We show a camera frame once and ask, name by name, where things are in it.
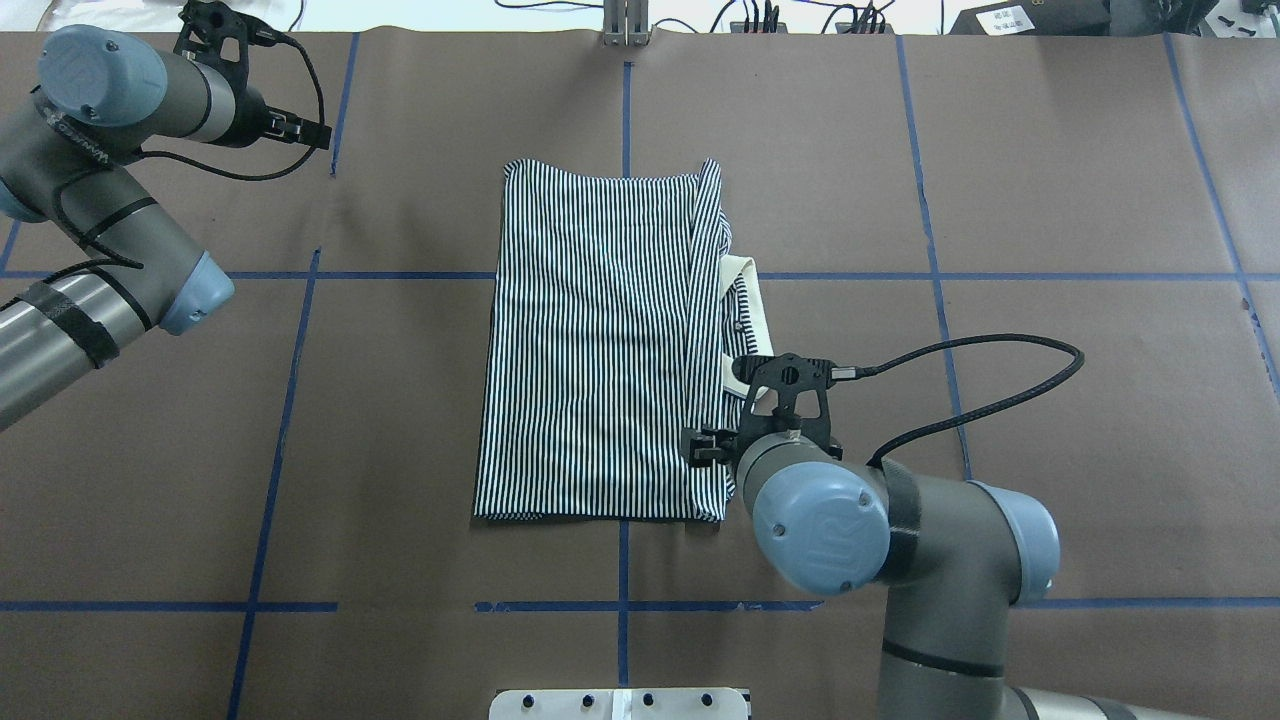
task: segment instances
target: black cable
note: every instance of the black cable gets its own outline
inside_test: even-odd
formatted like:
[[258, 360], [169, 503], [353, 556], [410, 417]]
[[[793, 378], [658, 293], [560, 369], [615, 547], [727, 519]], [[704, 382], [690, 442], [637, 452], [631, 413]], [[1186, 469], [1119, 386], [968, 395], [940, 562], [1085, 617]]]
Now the black cable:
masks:
[[852, 379], [867, 378], [867, 377], [870, 377], [870, 375], [878, 375], [878, 374], [881, 374], [881, 373], [883, 373], [886, 370], [891, 370], [891, 369], [893, 369], [893, 368], [896, 368], [896, 366], [899, 366], [899, 365], [901, 365], [904, 363], [910, 363], [911, 360], [915, 360], [916, 357], [922, 357], [924, 355], [929, 355], [931, 352], [937, 352], [940, 350], [950, 350], [952, 347], [963, 347], [965, 345], [980, 345], [980, 343], [987, 343], [987, 342], [1025, 342], [1025, 343], [1030, 343], [1030, 345], [1041, 345], [1041, 346], [1044, 346], [1044, 347], [1051, 347], [1053, 350], [1059, 350], [1059, 351], [1062, 351], [1062, 352], [1066, 352], [1068, 355], [1070, 355], [1071, 356], [1071, 364], [1068, 365], [1066, 368], [1064, 368], [1062, 370], [1060, 370], [1057, 374], [1055, 374], [1050, 379], [1047, 379], [1047, 380], [1037, 384], [1036, 387], [1024, 389], [1023, 392], [1019, 392], [1018, 395], [1011, 395], [1011, 396], [1009, 396], [1009, 397], [1006, 397], [1004, 400], [992, 402], [989, 405], [983, 405], [982, 407], [978, 407], [977, 410], [970, 410], [968, 413], [961, 413], [960, 415], [955, 415], [954, 418], [948, 418], [946, 420], [932, 423], [932, 424], [924, 425], [922, 428], [916, 428], [914, 430], [902, 433], [902, 434], [897, 436], [896, 438], [893, 438], [893, 439], [886, 442], [884, 445], [879, 446], [879, 448], [874, 454], [872, 454], [870, 460], [867, 461], [868, 465], [870, 465], [872, 468], [881, 468], [882, 466], [882, 461], [883, 461], [883, 459], [884, 459], [884, 456], [887, 454], [892, 452], [893, 450], [897, 450], [899, 447], [902, 447], [904, 445], [906, 445], [909, 442], [916, 441], [916, 439], [919, 439], [922, 437], [925, 437], [925, 436], [931, 436], [933, 433], [941, 433], [942, 430], [948, 430], [951, 428], [957, 428], [957, 427], [960, 427], [960, 425], [963, 425], [965, 423], [970, 423], [973, 420], [979, 420], [979, 419], [986, 418], [988, 415], [995, 415], [996, 413], [1000, 413], [1002, 410], [1007, 410], [1007, 409], [1010, 409], [1010, 407], [1012, 407], [1015, 405], [1021, 405], [1023, 402], [1027, 402], [1028, 400], [1039, 397], [1039, 396], [1044, 395], [1046, 392], [1048, 392], [1048, 391], [1056, 388], [1057, 386], [1062, 384], [1064, 382], [1066, 382], [1068, 378], [1070, 378], [1076, 372], [1079, 372], [1079, 369], [1084, 365], [1084, 352], [1082, 352], [1078, 347], [1075, 347], [1073, 345], [1069, 345], [1066, 342], [1062, 342], [1060, 340], [1053, 340], [1053, 338], [1041, 337], [1041, 336], [1034, 336], [1034, 334], [1023, 334], [1023, 333], [996, 333], [996, 334], [983, 334], [983, 336], [974, 336], [974, 337], [963, 337], [963, 338], [956, 338], [956, 340], [948, 340], [948, 341], [945, 341], [945, 342], [937, 342], [937, 343], [933, 343], [933, 345], [931, 345], [928, 347], [922, 347], [922, 348], [915, 350], [913, 352], [908, 352], [906, 355], [902, 355], [901, 357], [895, 357], [893, 360], [890, 360], [888, 363], [884, 363], [882, 365], [873, 365], [870, 368], [851, 368], [850, 370], [852, 370], [852, 377], [841, 378], [841, 380], [852, 380]]
[[846, 9], [847, 10], [852, 10], [854, 12], [854, 19], [855, 20], [858, 19], [858, 8], [856, 6], [850, 5], [847, 3], [845, 3], [842, 5], [836, 5], [836, 9], [832, 10], [829, 15], [827, 15], [827, 22], [822, 23], [822, 29], [818, 31], [818, 35], [826, 35], [827, 28], [831, 27], [831, 20], [833, 20], [836, 18], [836, 13], [838, 13], [841, 10], [846, 10]]
[[527, 10], [529, 8], [545, 8], [548, 5], [571, 5], [573, 8], [598, 8], [604, 9], [604, 5], [595, 3], [576, 3], [575, 0], [548, 0], [547, 3], [529, 3], [525, 5], [512, 5], [511, 3], [503, 3], [502, 0], [493, 0], [493, 4], [499, 8], [507, 8], [508, 10]]
[[293, 22], [289, 23], [288, 32], [293, 32], [293, 28], [298, 27], [298, 23], [302, 22], [302, 13], [305, 12], [307, 12], [307, 0], [298, 0], [298, 17], [293, 18]]
[[696, 29], [696, 28], [695, 28], [694, 26], [691, 26], [691, 24], [686, 23], [685, 20], [682, 20], [682, 19], [680, 19], [680, 18], [662, 18], [660, 20], [658, 20], [658, 22], [653, 23], [653, 27], [658, 27], [658, 26], [660, 26], [662, 23], [678, 23], [678, 24], [682, 24], [682, 26], [687, 27], [687, 28], [689, 28], [689, 29], [691, 29], [691, 31], [692, 31], [694, 33], [698, 33], [698, 29]]
[[[55, 282], [58, 282], [58, 281], [60, 281], [60, 279], [63, 279], [63, 278], [65, 278], [68, 275], [74, 275], [77, 273], [83, 273], [84, 270], [88, 270], [91, 268], [101, 268], [104, 265], [123, 265], [123, 263], [116, 263], [115, 260], [111, 260], [110, 258], [95, 258], [93, 260], [84, 260], [83, 263], [77, 263], [74, 265], [63, 268], [61, 270], [58, 270], [56, 273], [50, 274], [49, 277], [41, 279], [40, 282], [42, 282], [45, 284], [54, 284]], [[5, 302], [4, 305], [0, 305], [0, 313], [4, 313], [5, 310], [13, 307], [20, 300], [22, 299], [18, 297], [18, 296], [14, 296], [14, 297], [9, 299], [9, 302]]]
[[124, 255], [120, 255], [119, 252], [99, 242], [97, 238], [88, 237], [88, 234], [77, 228], [76, 223], [73, 223], [70, 217], [67, 214], [67, 209], [63, 206], [63, 195], [67, 192], [67, 188], [90, 176], [96, 176], [97, 173], [105, 173], [110, 168], [105, 165], [93, 165], [92, 168], [86, 168], [76, 173], [74, 176], [69, 177], [68, 179], [60, 182], [56, 187], [54, 187], [54, 193], [52, 193], [54, 218], [58, 220], [58, 224], [60, 224], [63, 229], [65, 229], [72, 237], [74, 237], [76, 242], [78, 242], [81, 246], [92, 247], [93, 250], [105, 255], [109, 260], [111, 260], [116, 265], [123, 265], [125, 268], [133, 268], [134, 270], [141, 270], [142, 263], [138, 263], [132, 258], [125, 258]]
[[728, 3], [724, 3], [724, 5], [721, 8], [721, 12], [716, 13], [716, 19], [712, 20], [712, 28], [707, 32], [716, 32], [716, 26], [719, 24], [721, 18], [724, 17], [724, 13], [727, 13], [728, 9], [733, 6], [733, 3], [737, 3], [737, 0], [728, 0]]
[[[287, 36], [284, 33], [278, 33], [278, 35], [279, 35], [278, 40], [280, 42], [283, 42], [283, 44], [293, 47], [294, 50], [298, 51], [300, 55], [302, 55], [302, 61], [307, 65], [307, 73], [311, 76], [311, 85], [315, 86], [315, 90], [316, 90], [316, 117], [319, 118], [319, 123], [321, 126], [324, 126], [324, 90], [320, 88], [320, 76], [316, 74], [316, 67], [314, 64], [311, 64], [311, 56], [307, 55], [306, 49], [302, 47], [302, 44], [298, 42], [297, 40], [293, 40], [292, 37], [289, 37], [289, 36]], [[275, 179], [275, 178], [283, 178], [284, 176], [292, 173], [293, 170], [297, 170], [298, 168], [302, 167], [303, 163], [306, 163], [307, 160], [311, 159], [312, 155], [315, 155], [315, 151], [316, 151], [316, 147], [314, 145], [308, 146], [307, 150], [306, 150], [306, 152], [303, 152], [301, 158], [298, 158], [297, 160], [294, 160], [294, 163], [292, 165], [289, 165], [288, 168], [284, 168], [283, 170], [276, 170], [274, 173], [268, 173], [265, 176], [244, 176], [244, 174], [241, 174], [241, 173], [233, 173], [230, 170], [224, 170], [221, 168], [215, 168], [212, 165], [206, 165], [206, 164], [201, 163], [200, 160], [192, 160], [191, 158], [187, 158], [186, 155], [178, 155], [177, 152], [169, 152], [166, 150], [143, 151], [143, 152], [138, 152], [136, 156], [138, 159], [166, 158], [169, 160], [177, 160], [177, 161], [184, 164], [184, 165], [191, 165], [192, 168], [197, 168], [197, 169], [205, 170], [206, 173], [212, 173], [215, 176], [220, 176], [220, 177], [224, 177], [224, 178], [246, 181], [246, 182], [260, 182], [260, 181], [269, 181], [269, 179]]]

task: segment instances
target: blue tape grid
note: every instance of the blue tape grid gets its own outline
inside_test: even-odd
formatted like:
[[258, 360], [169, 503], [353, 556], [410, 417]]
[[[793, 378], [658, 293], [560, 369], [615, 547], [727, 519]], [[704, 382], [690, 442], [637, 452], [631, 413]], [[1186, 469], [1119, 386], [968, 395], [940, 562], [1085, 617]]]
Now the blue tape grid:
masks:
[[[622, 63], [622, 177], [631, 177], [631, 70]], [[618, 521], [618, 687], [631, 685], [631, 525]]]
[[[929, 251], [929, 282], [933, 284], [933, 305], [938, 315], [938, 334], [942, 341], [951, 340], [951, 327], [947, 324], [946, 299], [942, 295], [942, 268], [938, 264], [938, 247], [933, 240], [933, 217], [929, 214], [929, 199], [924, 193], [924, 161], [920, 159], [920, 137], [915, 129], [915, 105], [911, 102], [911, 79], [906, 72], [906, 46], [902, 36], [893, 36], [897, 47], [897, 70], [902, 81], [902, 104], [906, 108], [906, 131], [911, 141], [911, 163], [915, 167], [915, 191], [920, 200], [920, 223], [924, 225], [924, 237], [928, 240]], [[942, 351], [942, 359], [947, 370], [947, 392], [951, 395], [951, 414], [963, 413], [960, 402], [960, 383], [956, 382], [955, 356], [951, 350]], [[956, 428], [960, 438], [960, 454], [964, 457], [964, 479], [973, 479], [973, 464], [969, 460], [969, 436], [965, 427]]]
[[[911, 159], [914, 164], [916, 191], [920, 202], [920, 220], [927, 238], [927, 251], [929, 258], [929, 272], [869, 272], [869, 273], [762, 273], [763, 281], [814, 281], [814, 282], [856, 282], [856, 281], [890, 281], [890, 282], [929, 282], [933, 287], [934, 305], [937, 311], [938, 332], [942, 338], [950, 337], [950, 328], [946, 318], [943, 287], [945, 282], [1234, 282], [1238, 283], [1242, 295], [1248, 301], [1251, 309], [1256, 307], [1248, 283], [1251, 282], [1280, 282], [1280, 273], [1247, 273], [1244, 272], [1235, 240], [1226, 217], [1222, 211], [1221, 200], [1213, 183], [1212, 173], [1204, 159], [1199, 142], [1199, 135], [1190, 109], [1187, 104], [1185, 91], [1181, 83], [1181, 73], [1178, 65], [1176, 53], [1170, 36], [1165, 36], [1165, 49], [1169, 56], [1170, 72], [1178, 95], [1179, 106], [1187, 126], [1187, 132], [1192, 149], [1199, 164], [1206, 190], [1217, 218], [1222, 233], [1222, 241], [1231, 260], [1231, 273], [948, 273], [941, 269], [937, 245], [933, 234], [933, 220], [929, 213], [928, 197], [924, 187], [924, 167], [920, 156], [919, 136], [916, 132], [915, 110], [911, 100], [910, 78], [908, 73], [906, 53], [901, 37], [896, 37], [899, 69], [902, 83], [904, 109], [906, 114], [908, 133], [911, 145]], [[338, 111], [338, 120], [334, 129], [333, 161], [330, 174], [338, 169], [338, 156], [342, 147], [342, 136], [346, 123], [347, 106], [351, 97], [351, 86], [356, 69], [356, 58], [360, 44], [360, 33], [352, 33], [351, 49], [347, 59], [346, 85], [343, 87], [342, 101]], [[623, 64], [622, 73], [622, 176], [631, 176], [631, 79], [632, 63]], [[9, 228], [3, 251], [0, 251], [0, 278], [41, 278], [47, 272], [36, 270], [8, 270], [8, 261], [13, 254], [18, 238], [20, 223], [14, 222]], [[257, 614], [273, 612], [301, 612], [301, 614], [328, 614], [337, 612], [338, 603], [334, 602], [262, 602], [259, 600], [261, 592], [262, 571], [266, 562], [271, 519], [275, 510], [275, 498], [279, 489], [280, 470], [283, 466], [284, 445], [288, 436], [289, 421], [292, 419], [293, 400], [296, 397], [298, 363], [306, 338], [307, 323], [311, 311], [311, 300], [315, 286], [320, 281], [492, 281], [492, 272], [343, 272], [319, 269], [320, 251], [317, 250], [311, 261], [311, 268], [306, 272], [233, 272], [229, 275], [234, 279], [292, 279], [306, 281], [306, 293], [303, 297], [302, 315], [298, 323], [298, 333], [294, 342], [294, 352], [291, 364], [289, 384], [285, 392], [284, 409], [280, 418], [280, 428], [276, 439], [276, 451], [273, 460], [271, 479], [268, 487], [268, 497], [264, 507], [262, 525], [259, 534], [259, 547], [255, 556], [253, 574], [250, 582], [250, 594], [246, 602], [164, 602], [164, 601], [0, 601], [0, 612], [243, 612], [244, 625], [241, 635], [241, 648], [237, 656], [236, 673], [233, 679], [232, 696], [228, 703], [227, 716], [234, 720], [238, 715], [239, 698], [243, 691], [244, 674], [248, 662], [248, 651], [252, 643], [253, 619]], [[1253, 311], [1254, 336], [1262, 359], [1270, 375], [1272, 389], [1280, 398], [1280, 378], [1277, 378], [1275, 360], [1266, 336], [1262, 332], [1256, 310]], [[951, 395], [951, 405], [955, 413], [963, 407], [956, 380], [955, 365], [951, 354], [946, 356], [947, 384]], [[972, 474], [969, 462], [968, 441], [960, 428], [960, 442], [965, 456], [965, 474]], [[810, 612], [822, 606], [822, 601], [634, 601], [630, 598], [630, 525], [621, 521], [618, 525], [618, 600], [617, 601], [515, 601], [515, 602], [476, 602], [474, 609], [479, 614], [495, 612], [611, 612], [618, 619], [618, 685], [630, 684], [628, 667], [628, 616], [632, 612]], [[1027, 607], [1028, 611], [1042, 610], [1249, 610], [1249, 609], [1280, 609], [1280, 597], [1132, 597], [1132, 598], [1056, 598], [1046, 600]]]
[[1192, 118], [1190, 106], [1187, 104], [1187, 91], [1183, 88], [1183, 73], [1178, 67], [1178, 53], [1174, 50], [1172, 36], [1167, 32], [1164, 35], [1165, 41], [1165, 54], [1169, 56], [1169, 72], [1174, 77], [1174, 91], [1178, 94], [1178, 106], [1183, 111], [1183, 122], [1187, 124], [1187, 136], [1192, 142], [1192, 151], [1196, 152], [1196, 161], [1199, 164], [1201, 177], [1204, 178], [1204, 190], [1208, 191], [1210, 202], [1213, 205], [1213, 217], [1217, 218], [1217, 227], [1222, 233], [1222, 243], [1226, 246], [1226, 254], [1231, 259], [1231, 269], [1235, 270], [1235, 281], [1240, 286], [1240, 295], [1244, 296], [1244, 301], [1249, 306], [1249, 316], [1253, 322], [1253, 337], [1258, 341], [1258, 351], [1262, 352], [1262, 361], [1267, 368], [1267, 378], [1271, 380], [1271, 392], [1275, 393], [1276, 398], [1280, 400], [1280, 378], [1276, 377], [1276, 364], [1275, 357], [1271, 355], [1271, 346], [1267, 343], [1267, 336], [1262, 331], [1262, 323], [1258, 320], [1258, 306], [1253, 302], [1253, 292], [1249, 291], [1249, 282], [1244, 274], [1244, 268], [1240, 265], [1240, 252], [1235, 247], [1235, 237], [1231, 234], [1231, 227], [1226, 223], [1226, 214], [1222, 211], [1222, 200], [1217, 195], [1217, 184], [1213, 182], [1213, 173], [1208, 169], [1208, 163], [1204, 160], [1204, 150], [1199, 143], [1199, 132], [1196, 129], [1196, 119]]
[[14, 220], [9, 224], [9, 237], [4, 241], [4, 250], [0, 251], [0, 273], [9, 265], [9, 256], [13, 255], [13, 246], [18, 243], [18, 231], [22, 228], [22, 220]]
[[302, 314], [298, 319], [298, 334], [293, 341], [293, 359], [289, 363], [289, 384], [284, 391], [284, 409], [280, 411], [280, 430], [275, 438], [275, 456], [271, 460], [271, 479], [266, 486], [266, 503], [262, 509], [262, 525], [257, 534], [257, 552], [253, 557], [253, 574], [250, 578], [248, 607], [244, 610], [244, 625], [241, 629], [239, 653], [236, 657], [236, 674], [232, 679], [230, 700], [227, 703], [227, 717], [234, 720], [239, 715], [241, 693], [244, 689], [244, 671], [248, 666], [248, 651], [253, 643], [253, 621], [257, 618], [259, 597], [262, 591], [262, 571], [266, 568], [266, 550], [271, 539], [271, 520], [275, 516], [275, 498], [280, 489], [280, 471], [284, 469], [284, 445], [289, 436], [289, 423], [293, 420], [293, 400], [298, 391], [298, 366], [302, 363], [302, 347], [307, 338], [307, 324], [311, 320], [311, 300], [315, 297], [316, 273], [320, 270], [320, 250], [311, 255], [311, 275], [302, 296]]

